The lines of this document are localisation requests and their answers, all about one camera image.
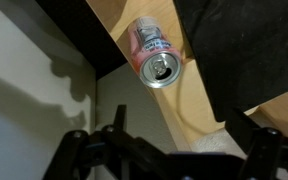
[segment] aluminum can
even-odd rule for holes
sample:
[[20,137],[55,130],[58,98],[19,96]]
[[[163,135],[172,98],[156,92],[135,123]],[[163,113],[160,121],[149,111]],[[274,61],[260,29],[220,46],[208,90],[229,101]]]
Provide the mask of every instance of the aluminum can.
[[173,83],[181,73],[179,51],[172,47],[153,17],[140,17],[128,28],[131,58],[144,84],[162,88]]

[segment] can lid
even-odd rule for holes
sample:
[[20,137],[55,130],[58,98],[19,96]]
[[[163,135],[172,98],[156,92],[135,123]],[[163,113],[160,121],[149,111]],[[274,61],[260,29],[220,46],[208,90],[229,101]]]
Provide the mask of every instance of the can lid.
[[180,59],[170,52],[158,52],[147,58],[140,78],[147,86],[162,88],[174,82],[181,72]]

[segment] white wall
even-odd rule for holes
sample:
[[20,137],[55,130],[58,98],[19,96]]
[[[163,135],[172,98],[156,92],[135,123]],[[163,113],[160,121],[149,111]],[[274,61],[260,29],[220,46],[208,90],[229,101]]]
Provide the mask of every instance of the white wall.
[[0,180],[41,179],[94,105],[93,68],[35,1],[0,0]]

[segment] dark fabric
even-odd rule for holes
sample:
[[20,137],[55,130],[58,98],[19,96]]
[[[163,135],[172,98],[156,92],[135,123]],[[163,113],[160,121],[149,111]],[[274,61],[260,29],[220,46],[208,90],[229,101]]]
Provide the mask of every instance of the dark fabric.
[[288,0],[174,0],[217,121],[288,91]]
[[126,63],[85,0],[36,0],[96,70],[99,79]]

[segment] can opening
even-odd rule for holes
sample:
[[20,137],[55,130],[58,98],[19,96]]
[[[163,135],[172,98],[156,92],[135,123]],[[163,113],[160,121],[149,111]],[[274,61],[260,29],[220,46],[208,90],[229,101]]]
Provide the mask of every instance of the can opening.
[[166,71],[162,75],[156,75],[155,79],[156,80],[163,80],[169,77],[172,74],[172,69],[171,68],[166,68]]

